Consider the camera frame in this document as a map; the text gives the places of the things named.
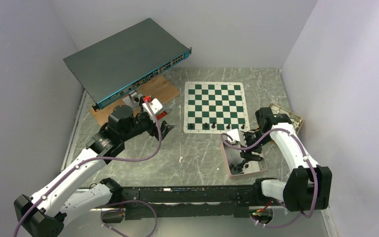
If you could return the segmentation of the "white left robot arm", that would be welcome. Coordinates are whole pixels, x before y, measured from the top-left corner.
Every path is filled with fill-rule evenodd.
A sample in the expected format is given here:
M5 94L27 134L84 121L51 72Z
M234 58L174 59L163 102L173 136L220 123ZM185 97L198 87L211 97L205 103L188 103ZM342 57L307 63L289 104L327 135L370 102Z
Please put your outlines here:
M144 132L161 141L173 128L159 122L164 111L159 101L144 102L138 114L127 105L114 108L79 156L49 184L31 196L20 195L14 202L18 224L14 235L24 228L33 237L56 237L63 228L87 211L107 205L116 207L124 200L123 188L112 178L105 178L90 190L77 189L93 174L125 149L125 142Z

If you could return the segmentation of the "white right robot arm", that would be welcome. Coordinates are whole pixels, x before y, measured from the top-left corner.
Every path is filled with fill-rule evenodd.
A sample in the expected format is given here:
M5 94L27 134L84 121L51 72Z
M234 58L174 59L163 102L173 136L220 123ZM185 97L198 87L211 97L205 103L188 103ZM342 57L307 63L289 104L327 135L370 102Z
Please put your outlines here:
M290 175L283 182L276 178L260 178L254 183L253 201L264 205L271 198L284 203L291 212L323 210L329 206L332 172L321 166L307 152L287 114L275 114L269 107L255 112L259 129L244 132L241 156L260 160L262 145L273 141L280 149Z

